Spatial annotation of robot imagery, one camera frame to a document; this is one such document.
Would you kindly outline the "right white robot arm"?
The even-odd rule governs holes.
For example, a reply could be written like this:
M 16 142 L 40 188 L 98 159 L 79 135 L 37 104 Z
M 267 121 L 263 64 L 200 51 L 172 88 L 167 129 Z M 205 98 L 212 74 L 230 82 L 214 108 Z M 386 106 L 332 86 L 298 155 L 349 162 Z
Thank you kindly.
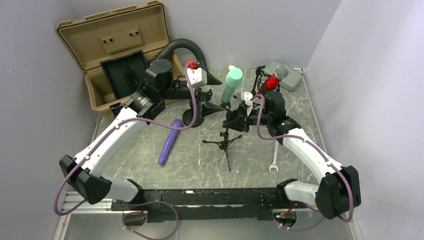
M 342 165 L 314 143 L 300 124 L 287 115 L 280 92 L 252 95 L 241 91 L 236 98 L 238 108 L 227 112 L 223 127 L 247 133 L 255 126 L 260 139 L 276 141 L 290 150 L 318 181 L 318 184 L 310 184 L 291 178 L 279 183 L 276 203 L 282 208 L 302 203 L 326 219 L 350 222 L 354 209 L 361 204 L 357 169 Z

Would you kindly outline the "mint green microphone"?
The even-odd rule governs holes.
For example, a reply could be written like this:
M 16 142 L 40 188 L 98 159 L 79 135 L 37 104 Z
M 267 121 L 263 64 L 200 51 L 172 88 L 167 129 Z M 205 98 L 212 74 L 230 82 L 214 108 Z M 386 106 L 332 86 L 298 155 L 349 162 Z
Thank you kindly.
M 229 70 L 225 77 L 225 88 L 221 96 L 222 103 L 229 103 L 237 87 L 243 82 L 243 71 L 234 67 Z

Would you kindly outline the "black tripod mic stand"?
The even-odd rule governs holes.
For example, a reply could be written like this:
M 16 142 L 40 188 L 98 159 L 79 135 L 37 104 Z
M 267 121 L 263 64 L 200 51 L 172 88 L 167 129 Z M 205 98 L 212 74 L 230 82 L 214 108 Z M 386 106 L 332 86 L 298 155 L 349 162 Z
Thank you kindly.
M 225 158 L 227 161 L 228 171 L 231 172 L 231 166 L 230 166 L 230 160 L 228 156 L 228 147 L 233 143 L 233 141 L 240 139 L 242 135 L 239 135 L 235 138 L 229 139 L 229 128 L 225 128 L 225 131 L 221 131 L 219 133 L 221 137 L 223 137 L 222 141 L 208 141 L 208 140 L 202 140 L 203 144 L 215 144 L 219 147 L 220 150 L 223 150 L 225 153 Z

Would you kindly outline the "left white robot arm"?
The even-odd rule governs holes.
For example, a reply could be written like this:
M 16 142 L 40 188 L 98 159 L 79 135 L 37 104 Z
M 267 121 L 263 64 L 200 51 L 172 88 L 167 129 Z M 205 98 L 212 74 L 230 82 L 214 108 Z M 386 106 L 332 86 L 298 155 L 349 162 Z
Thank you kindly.
M 178 86 L 169 60 L 162 58 L 152 61 L 145 71 L 141 89 L 136 90 L 123 104 L 112 123 L 81 152 L 75 156 L 64 155 L 59 160 L 64 180 L 55 195 L 56 204 L 64 186 L 68 184 L 91 205 L 103 199 L 123 200 L 131 210 L 137 210 L 143 205 L 141 186 L 130 179 L 117 180 L 103 174 L 125 143 L 150 125 L 174 131 L 188 130 L 194 126 L 198 119 L 196 114 L 188 125 L 180 127 L 155 120 L 165 110 L 166 100 L 195 101 L 195 89 L 222 84 L 200 64 L 190 66 L 187 63 L 183 73 L 185 80 L 182 86 Z

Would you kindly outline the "purple microphone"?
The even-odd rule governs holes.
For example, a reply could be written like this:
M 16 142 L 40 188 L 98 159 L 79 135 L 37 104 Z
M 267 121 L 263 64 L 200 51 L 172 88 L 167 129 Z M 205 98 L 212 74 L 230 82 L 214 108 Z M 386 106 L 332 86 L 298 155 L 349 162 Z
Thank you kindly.
M 175 130 L 175 129 L 170 130 L 170 132 L 167 136 L 167 139 L 166 139 L 166 141 L 163 145 L 162 151 L 159 155 L 158 161 L 157 161 L 157 163 L 160 166 L 164 166 L 166 164 L 166 161 L 167 161 L 167 159 L 170 155 L 170 152 L 171 152 L 171 150 L 174 146 L 174 143 L 175 143 L 179 133 L 180 133 L 180 130 Z

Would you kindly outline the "black round-base mic stand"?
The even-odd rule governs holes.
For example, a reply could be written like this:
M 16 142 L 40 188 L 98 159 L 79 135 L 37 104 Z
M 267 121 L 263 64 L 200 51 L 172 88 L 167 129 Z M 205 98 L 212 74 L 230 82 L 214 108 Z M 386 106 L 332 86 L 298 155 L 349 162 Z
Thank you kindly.
M 182 116 L 182 122 L 184 125 L 188 126 L 193 119 L 195 119 L 193 128 L 199 127 L 203 122 L 205 117 L 201 117 L 201 103 L 212 99 L 213 93 L 212 90 L 202 91 L 202 89 L 198 89 L 195 91 L 196 99 L 190 100 L 190 109 L 186 110 Z

